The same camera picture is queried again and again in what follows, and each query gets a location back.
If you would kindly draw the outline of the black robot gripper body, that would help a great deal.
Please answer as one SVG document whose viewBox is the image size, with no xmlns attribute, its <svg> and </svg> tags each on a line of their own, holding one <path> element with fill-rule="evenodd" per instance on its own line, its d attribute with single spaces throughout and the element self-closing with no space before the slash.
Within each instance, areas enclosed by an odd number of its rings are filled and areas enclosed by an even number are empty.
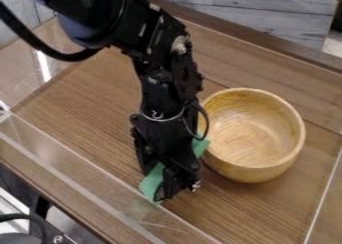
<svg viewBox="0 0 342 244">
<path fill-rule="evenodd" d="M 197 112 L 186 109 L 181 116 L 164 122 L 150 121 L 141 114 L 132 114 L 129 122 L 132 137 L 140 135 L 152 146 L 157 163 L 198 175 L 198 170 L 192 168 L 198 163 L 190 148 Z"/>
</svg>

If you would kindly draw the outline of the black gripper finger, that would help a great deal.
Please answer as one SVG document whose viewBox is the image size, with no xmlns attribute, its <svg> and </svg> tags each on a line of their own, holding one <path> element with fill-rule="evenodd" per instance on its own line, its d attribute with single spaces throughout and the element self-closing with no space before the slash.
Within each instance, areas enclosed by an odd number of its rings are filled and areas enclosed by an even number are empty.
<svg viewBox="0 0 342 244">
<path fill-rule="evenodd" d="M 154 150 L 140 135 L 136 135 L 133 137 L 133 145 L 134 145 L 134 152 L 136 152 L 140 170 L 142 175 L 146 176 L 157 164 L 157 159 L 154 157 Z"/>
<path fill-rule="evenodd" d="M 193 192 L 200 187 L 198 175 L 176 168 L 161 171 L 161 183 L 156 187 L 152 199 L 154 202 L 170 199 L 178 192 L 188 189 Z"/>
</svg>

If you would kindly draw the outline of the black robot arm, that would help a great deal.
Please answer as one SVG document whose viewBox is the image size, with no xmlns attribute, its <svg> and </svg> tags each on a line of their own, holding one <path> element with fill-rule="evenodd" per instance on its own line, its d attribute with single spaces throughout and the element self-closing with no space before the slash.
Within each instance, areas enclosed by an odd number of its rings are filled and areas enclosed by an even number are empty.
<svg viewBox="0 0 342 244">
<path fill-rule="evenodd" d="M 138 112 L 129 116 L 134 151 L 149 199 L 161 202 L 200 186 L 193 145 L 205 139 L 197 121 L 208 118 L 197 99 L 202 75 L 192 56 L 184 24 L 149 0 L 37 0 L 56 12 L 68 38 L 82 47 L 73 53 L 53 49 L 0 2 L 0 20 L 46 56 L 77 62 L 106 47 L 132 61 L 141 85 Z"/>
</svg>

